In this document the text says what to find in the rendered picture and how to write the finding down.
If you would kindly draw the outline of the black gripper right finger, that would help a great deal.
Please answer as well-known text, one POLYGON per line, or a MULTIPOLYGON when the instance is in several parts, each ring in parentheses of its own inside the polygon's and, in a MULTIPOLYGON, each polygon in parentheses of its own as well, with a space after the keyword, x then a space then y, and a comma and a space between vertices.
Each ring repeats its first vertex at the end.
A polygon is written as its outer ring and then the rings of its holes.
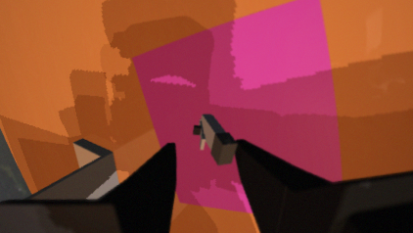
POLYGON ((342 233, 349 216, 413 202, 413 170, 328 181, 245 139, 235 158, 260 233, 342 233))

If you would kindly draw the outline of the pink square marking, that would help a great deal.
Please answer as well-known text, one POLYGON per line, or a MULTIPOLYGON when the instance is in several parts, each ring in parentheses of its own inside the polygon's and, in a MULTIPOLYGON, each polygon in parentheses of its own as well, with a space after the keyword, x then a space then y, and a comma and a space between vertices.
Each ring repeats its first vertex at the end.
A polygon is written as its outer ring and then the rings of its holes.
POLYGON ((175 143, 179 202, 252 213, 232 164, 193 135, 213 115, 298 168, 342 181, 340 133, 320 0, 295 0, 132 58, 161 148, 175 143))

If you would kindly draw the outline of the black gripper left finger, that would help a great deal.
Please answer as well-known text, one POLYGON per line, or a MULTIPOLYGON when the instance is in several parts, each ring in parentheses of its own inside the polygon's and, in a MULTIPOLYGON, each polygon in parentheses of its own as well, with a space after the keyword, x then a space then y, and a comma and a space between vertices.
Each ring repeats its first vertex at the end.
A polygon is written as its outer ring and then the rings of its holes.
POLYGON ((167 143, 99 199, 2 201, 0 233, 169 233, 176 186, 167 143))

